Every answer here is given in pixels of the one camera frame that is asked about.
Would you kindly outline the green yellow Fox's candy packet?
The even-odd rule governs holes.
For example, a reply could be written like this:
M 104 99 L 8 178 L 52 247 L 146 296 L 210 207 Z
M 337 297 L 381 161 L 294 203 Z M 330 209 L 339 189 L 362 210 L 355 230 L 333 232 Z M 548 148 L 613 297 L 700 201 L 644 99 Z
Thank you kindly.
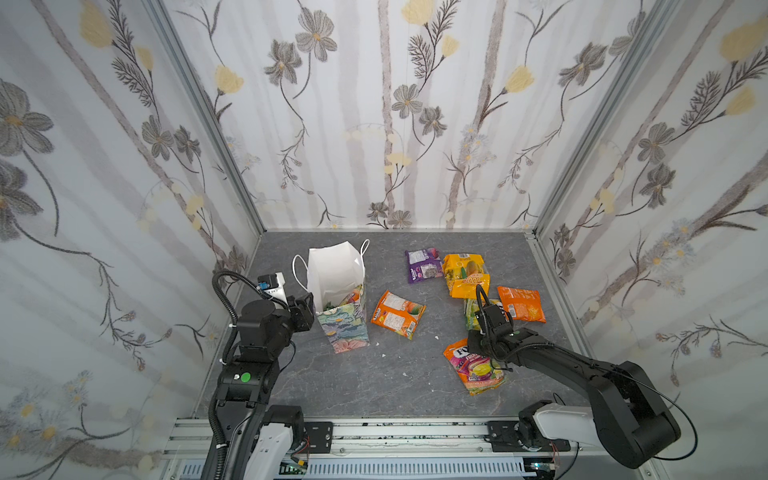
M 464 318 L 466 329 L 468 331 L 480 331 L 482 329 L 477 317 L 479 310 L 480 308 L 476 299 L 466 299 L 464 301 Z

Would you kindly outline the pink Fox's candy packet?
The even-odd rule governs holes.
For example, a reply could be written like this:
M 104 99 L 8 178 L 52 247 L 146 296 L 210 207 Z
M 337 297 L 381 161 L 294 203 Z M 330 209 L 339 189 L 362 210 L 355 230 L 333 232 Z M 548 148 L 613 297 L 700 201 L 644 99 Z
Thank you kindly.
M 471 353 L 467 339 L 449 345 L 443 355 L 471 396 L 494 390 L 505 383 L 504 371 L 490 358 Z

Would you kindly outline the floral white paper bag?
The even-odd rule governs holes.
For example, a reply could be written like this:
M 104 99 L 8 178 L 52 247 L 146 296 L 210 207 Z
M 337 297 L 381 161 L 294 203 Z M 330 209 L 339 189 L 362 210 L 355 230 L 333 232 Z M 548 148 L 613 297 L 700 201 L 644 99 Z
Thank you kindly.
M 358 248 L 345 241 L 311 248 L 307 258 L 295 255 L 292 259 L 293 276 L 304 291 L 314 295 L 315 319 L 337 354 L 369 345 L 364 262 L 369 246 L 368 239 Z M 360 284 L 364 287 L 360 300 L 340 306 L 342 299 Z

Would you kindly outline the orange white snack packet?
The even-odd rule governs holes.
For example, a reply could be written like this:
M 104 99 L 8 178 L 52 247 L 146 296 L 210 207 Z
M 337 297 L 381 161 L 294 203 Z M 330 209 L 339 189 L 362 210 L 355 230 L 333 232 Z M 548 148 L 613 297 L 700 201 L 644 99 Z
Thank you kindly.
M 425 305 L 386 291 L 374 309 L 371 323 L 412 340 L 425 311 Z

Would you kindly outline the red orange Fox's candy packet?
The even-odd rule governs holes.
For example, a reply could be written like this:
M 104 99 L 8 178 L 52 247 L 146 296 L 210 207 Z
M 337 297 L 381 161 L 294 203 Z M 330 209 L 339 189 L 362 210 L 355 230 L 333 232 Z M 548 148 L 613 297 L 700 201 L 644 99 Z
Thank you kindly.
M 363 295 L 363 292 L 364 292 L 363 285 L 362 284 L 358 285 L 342 299 L 342 301 L 340 302 L 340 306 L 358 302 L 361 296 Z

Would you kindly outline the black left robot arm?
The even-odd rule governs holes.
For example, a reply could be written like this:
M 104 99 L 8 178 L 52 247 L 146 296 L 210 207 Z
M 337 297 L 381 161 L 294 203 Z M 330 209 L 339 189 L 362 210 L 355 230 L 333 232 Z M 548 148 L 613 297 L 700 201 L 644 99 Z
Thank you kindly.
M 230 334 L 208 406 L 212 439 L 201 477 L 274 479 L 284 463 L 302 471 L 308 461 L 299 456 L 309 452 L 302 409 L 271 405 L 270 397 L 280 355 L 314 324 L 313 295 L 286 296 L 278 274 L 252 281 L 232 270 L 214 273 L 212 287 Z

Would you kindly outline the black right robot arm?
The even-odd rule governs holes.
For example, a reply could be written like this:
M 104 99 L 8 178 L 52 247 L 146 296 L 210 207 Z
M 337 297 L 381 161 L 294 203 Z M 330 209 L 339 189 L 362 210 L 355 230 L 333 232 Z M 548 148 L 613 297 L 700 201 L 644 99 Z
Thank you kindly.
M 588 404 L 568 407 L 539 401 L 520 411 L 516 439 L 526 449 L 564 440 L 602 448 L 620 465 L 637 469 L 660 459 L 678 441 L 681 429 L 672 411 L 676 403 L 659 392 L 637 364 L 620 365 L 559 346 L 539 333 L 513 325 L 482 286 L 476 288 L 479 329 L 468 333 L 468 350 L 494 364 L 538 371 L 570 388 Z

